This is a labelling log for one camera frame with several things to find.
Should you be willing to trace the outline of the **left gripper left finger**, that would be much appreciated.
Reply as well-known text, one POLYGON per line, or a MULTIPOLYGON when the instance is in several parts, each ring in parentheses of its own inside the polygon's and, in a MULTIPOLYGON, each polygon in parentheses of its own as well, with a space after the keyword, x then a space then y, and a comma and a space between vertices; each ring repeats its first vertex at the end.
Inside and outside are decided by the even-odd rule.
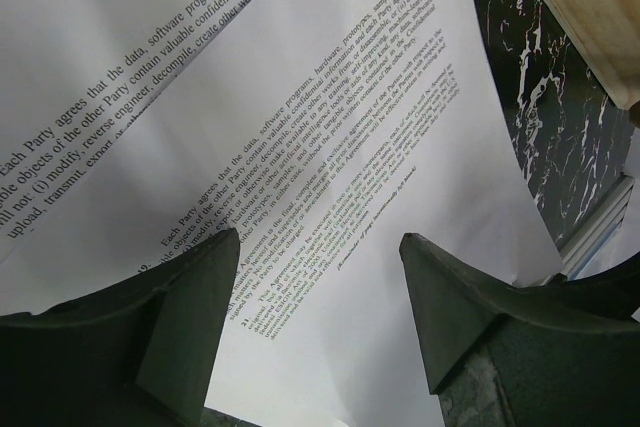
POLYGON ((5 426, 196 426, 239 263, 228 229, 151 270, 1 319, 5 426))

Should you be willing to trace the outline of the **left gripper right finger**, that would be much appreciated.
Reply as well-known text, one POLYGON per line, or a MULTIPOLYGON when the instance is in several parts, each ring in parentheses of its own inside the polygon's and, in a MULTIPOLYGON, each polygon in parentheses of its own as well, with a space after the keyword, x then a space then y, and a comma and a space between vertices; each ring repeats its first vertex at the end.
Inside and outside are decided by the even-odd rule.
POLYGON ((426 238, 400 245, 428 388, 448 426, 635 426, 639 260, 516 288, 426 238))

